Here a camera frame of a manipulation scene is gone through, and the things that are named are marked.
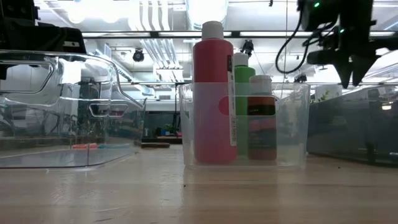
white bottle cap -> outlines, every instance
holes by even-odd
[[[239,66],[239,65],[245,65],[249,66],[249,56],[245,53],[235,53],[234,54],[234,65]]]
[[[270,75],[255,75],[250,77],[250,93],[272,93],[272,79]]]
[[[218,21],[205,22],[201,27],[201,39],[224,39],[224,28]]]

bottle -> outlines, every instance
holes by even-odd
[[[272,96],[271,82],[269,75],[256,75],[250,78],[249,159],[274,161],[277,158],[275,97]]]
[[[236,90],[236,129],[238,134],[238,155],[248,154],[248,96],[249,79],[256,75],[256,70],[249,67],[249,56],[244,53],[234,54],[235,90]]]
[[[193,47],[193,145],[199,163],[225,164],[236,158],[233,45],[223,26],[202,26],[202,41]]]

black cable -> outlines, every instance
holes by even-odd
[[[301,10],[301,11],[300,11],[300,17],[299,17],[299,19],[298,19],[298,23],[297,23],[296,29],[293,31],[293,34],[286,40],[286,42],[283,44],[283,46],[280,48],[278,54],[276,55],[275,67],[276,67],[276,70],[277,70],[278,72],[282,73],[282,74],[289,74],[289,73],[296,72],[298,69],[300,69],[300,67],[301,67],[301,66],[304,64],[304,62],[305,62],[305,57],[307,56],[308,47],[305,48],[305,53],[304,53],[304,57],[303,57],[302,61],[301,61],[300,64],[299,64],[296,68],[294,68],[293,70],[290,70],[290,71],[282,71],[282,70],[279,68],[279,65],[278,65],[279,57],[280,57],[280,55],[282,54],[282,51],[286,48],[287,44],[289,44],[289,42],[296,36],[296,33],[299,31],[300,26],[301,26],[302,18],[303,18],[303,12],[302,12],[302,10]]]

table surface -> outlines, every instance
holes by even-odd
[[[0,223],[398,223],[398,170],[309,156],[305,170],[184,169],[181,146],[103,167],[0,170]]]

green bottle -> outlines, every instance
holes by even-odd
[[[250,95],[249,79],[256,75],[254,68],[249,67],[249,56],[244,53],[234,54],[235,64],[235,92],[236,92],[236,116],[238,134],[238,155],[248,154],[248,96]]]

